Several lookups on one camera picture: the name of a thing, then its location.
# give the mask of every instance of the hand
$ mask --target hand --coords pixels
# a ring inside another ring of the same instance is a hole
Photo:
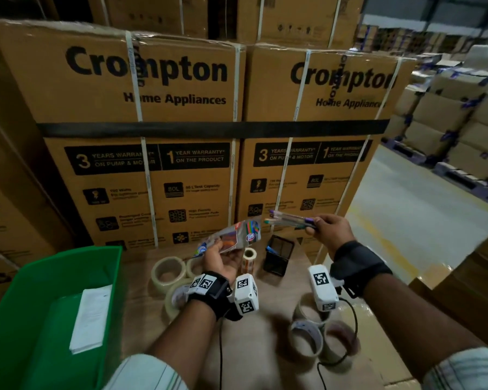
[[[322,242],[329,249],[331,257],[345,242],[356,240],[352,234],[351,225],[345,217],[322,214],[314,218],[314,223],[317,230],[306,227],[306,233]]]
[[[206,249],[202,268],[205,271],[213,271],[224,276],[229,284],[233,284],[237,279],[237,271],[242,263],[242,249],[237,249],[221,255],[219,252],[223,247],[221,239],[215,241],[215,244]]]

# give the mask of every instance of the warehouse wall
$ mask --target warehouse wall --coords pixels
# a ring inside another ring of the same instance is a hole
[[[363,23],[421,31],[431,4],[432,0],[367,0]],[[428,31],[478,36],[487,8],[488,0],[440,0]],[[488,37],[488,26],[482,37]]]

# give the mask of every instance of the white paper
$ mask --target white paper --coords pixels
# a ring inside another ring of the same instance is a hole
[[[84,289],[69,346],[72,354],[103,345],[111,293],[111,284],[102,288]]]

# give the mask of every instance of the striped shirt sleeve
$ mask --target striped shirt sleeve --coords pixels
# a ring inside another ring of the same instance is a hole
[[[103,390],[188,390],[181,377],[154,356],[138,354],[123,360]]]
[[[463,350],[432,368],[423,390],[488,390],[488,348]]]

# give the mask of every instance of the green crate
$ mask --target green crate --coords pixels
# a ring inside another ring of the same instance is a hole
[[[0,302],[0,390],[96,390],[121,361],[121,247],[73,249],[32,262]],[[101,347],[69,350],[81,294],[112,285]]]

